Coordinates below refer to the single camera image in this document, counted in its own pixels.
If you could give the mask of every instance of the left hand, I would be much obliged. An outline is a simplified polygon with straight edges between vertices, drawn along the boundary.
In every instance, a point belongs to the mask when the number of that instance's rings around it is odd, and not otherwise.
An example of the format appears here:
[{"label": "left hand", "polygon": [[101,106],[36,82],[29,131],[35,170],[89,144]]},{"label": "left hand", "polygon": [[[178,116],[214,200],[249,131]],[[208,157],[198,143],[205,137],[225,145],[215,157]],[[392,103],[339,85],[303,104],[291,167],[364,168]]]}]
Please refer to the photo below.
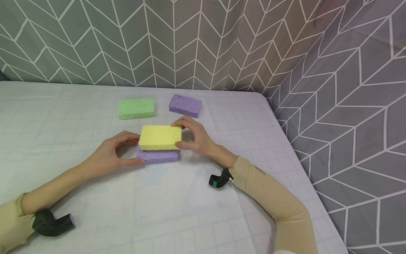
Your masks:
[{"label": "left hand", "polygon": [[123,167],[133,167],[145,164],[140,158],[121,159],[117,156],[116,150],[122,145],[136,145],[140,135],[123,131],[114,137],[106,139],[77,167],[84,170],[83,174],[89,178],[102,176]]}]

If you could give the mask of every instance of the green sponge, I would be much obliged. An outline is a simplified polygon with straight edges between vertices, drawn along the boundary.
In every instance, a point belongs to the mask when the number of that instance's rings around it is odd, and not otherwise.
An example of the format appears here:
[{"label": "green sponge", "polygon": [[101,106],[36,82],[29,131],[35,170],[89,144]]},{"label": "green sponge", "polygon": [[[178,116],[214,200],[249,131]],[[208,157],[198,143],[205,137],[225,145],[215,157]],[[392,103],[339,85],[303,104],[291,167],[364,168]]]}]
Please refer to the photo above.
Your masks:
[{"label": "green sponge", "polygon": [[119,118],[121,120],[154,116],[152,98],[120,100]]}]

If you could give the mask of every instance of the sponge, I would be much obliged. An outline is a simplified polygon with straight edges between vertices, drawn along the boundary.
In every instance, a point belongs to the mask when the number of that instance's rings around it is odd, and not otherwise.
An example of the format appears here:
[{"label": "sponge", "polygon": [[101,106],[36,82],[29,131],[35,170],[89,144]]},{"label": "sponge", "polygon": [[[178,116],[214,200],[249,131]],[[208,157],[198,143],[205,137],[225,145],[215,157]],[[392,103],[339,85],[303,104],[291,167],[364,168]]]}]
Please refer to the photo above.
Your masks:
[{"label": "sponge", "polygon": [[121,120],[154,116],[152,98],[120,100],[119,118]]},{"label": "sponge", "polygon": [[169,111],[197,118],[202,107],[201,100],[175,94],[169,103]]},{"label": "sponge", "polygon": [[180,126],[144,125],[138,144],[142,150],[178,150],[175,142],[181,140]]},{"label": "sponge", "polygon": [[177,161],[179,150],[160,150],[160,151],[147,151],[141,150],[140,145],[137,146],[137,158],[141,158],[145,163],[158,163]]}]

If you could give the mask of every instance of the hand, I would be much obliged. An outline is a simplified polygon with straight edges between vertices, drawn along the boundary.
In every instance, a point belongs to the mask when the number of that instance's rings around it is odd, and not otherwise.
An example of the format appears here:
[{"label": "hand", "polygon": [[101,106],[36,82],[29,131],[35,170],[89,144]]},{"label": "hand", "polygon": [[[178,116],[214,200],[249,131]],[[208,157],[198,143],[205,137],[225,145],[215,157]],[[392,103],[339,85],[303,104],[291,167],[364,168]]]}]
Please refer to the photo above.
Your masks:
[{"label": "hand", "polygon": [[102,176],[116,169],[123,167],[133,167],[145,164],[143,159],[120,159],[116,150],[122,145],[136,145],[140,135],[128,131],[123,131],[114,137],[106,139],[85,161],[78,165],[90,178]]},{"label": "hand", "polygon": [[208,156],[226,168],[231,168],[234,165],[237,156],[227,150],[224,146],[215,144],[201,123],[184,115],[173,122],[172,126],[182,126],[182,129],[186,127],[190,129],[194,135],[193,142],[176,142],[175,146],[177,148],[190,150],[199,155]]},{"label": "hand", "polygon": [[203,125],[196,122],[191,117],[184,115],[179,118],[171,126],[182,126],[190,129],[194,135],[193,142],[178,141],[175,143],[177,148],[182,150],[191,150],[199,155],[209,156],[210,152],[215,148],[216,144],[207,134]]}]

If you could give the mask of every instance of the white table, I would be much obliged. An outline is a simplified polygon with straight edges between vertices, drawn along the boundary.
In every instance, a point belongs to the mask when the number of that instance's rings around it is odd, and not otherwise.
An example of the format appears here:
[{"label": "white table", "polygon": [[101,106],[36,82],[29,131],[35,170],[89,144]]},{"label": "white table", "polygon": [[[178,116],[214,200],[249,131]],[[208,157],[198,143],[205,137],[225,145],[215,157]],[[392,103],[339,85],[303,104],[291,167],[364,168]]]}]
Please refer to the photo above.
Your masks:
[{"label": "white table", "polygon": [[[308,208],[319,253],[347,253],[265,98],[258,93],[0,82],[0,202],[75,166],[102,140],[145,124],[171,124],[172,96],[203,101],[197,119],[218,142],[250,159]],[[118,101],[154,98],[152,118],[119,120]],[[190,138],[189,132],[183,138]],[[124,157],[134,157],[135,149]],[[53,207],[76,229],[33,235],[12,253],[271,253],[275,224],[231,182],[208,186],[221,167],[189,151],[180,160],[123,169],[73,190]]]}]

